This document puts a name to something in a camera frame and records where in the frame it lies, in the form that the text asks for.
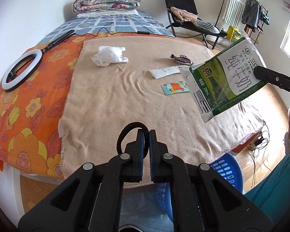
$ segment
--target electrical wire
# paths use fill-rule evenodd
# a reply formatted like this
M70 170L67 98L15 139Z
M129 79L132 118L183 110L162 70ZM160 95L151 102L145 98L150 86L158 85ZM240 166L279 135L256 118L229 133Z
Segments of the electrical wire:
M268 126L265 124L265 126L267 127L267 130L263 131L261 133L264 134L264 133L267 133L268 134L268 138L264 138L264 140L262 141L262 143L258 146L255 146L254 143L252 145L252 149L249 148L249 146L247 146L247 149L250 150L250 156L251 156L251 159L254 163L254 174L253 174L253 177L252 177L252 187L253 188L255 186L255 182L256 182L256 163L255 163L255 159L259 156L260 154L260 150L263 150L263 156L262 156L262 162L263 162L263 165L270 171L272 171L271 169L269 169L265 163L264 163L264 155L265 155L265 151L266 151L266 148L270 142L270 132L269 132L269 129L268 129Z
M76 35L76 36L91 35L91 36L93 36L93 37L97 37L102 29L105 29L109 35L115 35L115 34L118 34L118 33L128 33L128 34L132 34L132 33L133 33L133 34L137 34L137 33L138 33L138 32L114 32L114 33L111 33L111 32L108 31L107 28L102 27L102 28L99 29L99 31L97 32L96 35L94 35L93 33L86 33L86 34L84 34L84 35L79 35L79 34L74 33L74 34L70 35L70 36L69 36L65 41L63 41L63 42L66 42L66 41L67 41L71 36L74 36L74 35ZM149 32L149 35L168 36L168 35L161 35L161 34L155 34L155 33L150 33L150 32Z
M118 154L122 154L122 149L121 149L121 143L123 139L126 137L126 135L133 129L135 128L141 128L144 133L144 149L143 149L143 154L144 158L148 154L149 150L149 130L148 128L141 122L132 122L130 124L127 124L124 129L121 131L120 135L118 136L117 144L116 144L116 150Z

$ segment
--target folded quilt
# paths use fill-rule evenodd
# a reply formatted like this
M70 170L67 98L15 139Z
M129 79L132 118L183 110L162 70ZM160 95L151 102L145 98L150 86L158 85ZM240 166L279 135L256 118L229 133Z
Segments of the folded quilt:
M134 10L119 10L112 9L107 11L90 11L85 13L80 13L77 18L87 18L87 17L99 17L99 16L116 16L116 15L138 15L138 11Z
M134 10L140 6L141 0L76 0L73 4L75 14L89 11L108 11L112 9Z

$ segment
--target green milk carton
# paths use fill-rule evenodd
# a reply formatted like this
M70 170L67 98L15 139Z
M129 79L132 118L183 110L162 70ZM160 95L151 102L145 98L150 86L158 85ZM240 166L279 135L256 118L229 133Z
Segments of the green milk carton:
M266 85L255 78L256 66L265 67L263 58L243 37L212 59L181 69L205 123Z

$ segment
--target teal cloth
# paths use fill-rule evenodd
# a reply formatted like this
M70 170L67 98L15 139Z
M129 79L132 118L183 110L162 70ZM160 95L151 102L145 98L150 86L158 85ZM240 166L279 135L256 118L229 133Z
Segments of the teal cloth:
M290 155L245 196L277 224L290 207Z

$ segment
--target colorful card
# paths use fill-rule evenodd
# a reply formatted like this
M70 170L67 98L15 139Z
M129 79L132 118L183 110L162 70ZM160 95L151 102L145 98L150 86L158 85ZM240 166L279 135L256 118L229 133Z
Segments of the colorful card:
M186 83L183 81L180 81L178 83L163 84L161 85L161 88L163 89L166 95L180 93L180 92L189 92L189 89Z

